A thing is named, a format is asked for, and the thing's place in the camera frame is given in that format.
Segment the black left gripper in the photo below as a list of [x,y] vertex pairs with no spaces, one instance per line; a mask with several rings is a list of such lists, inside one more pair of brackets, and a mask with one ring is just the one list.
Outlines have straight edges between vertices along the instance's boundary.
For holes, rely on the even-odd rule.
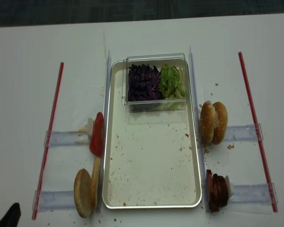
[[20,217],[20,204],[15,202],[0,220],[0,227],[17,227]]

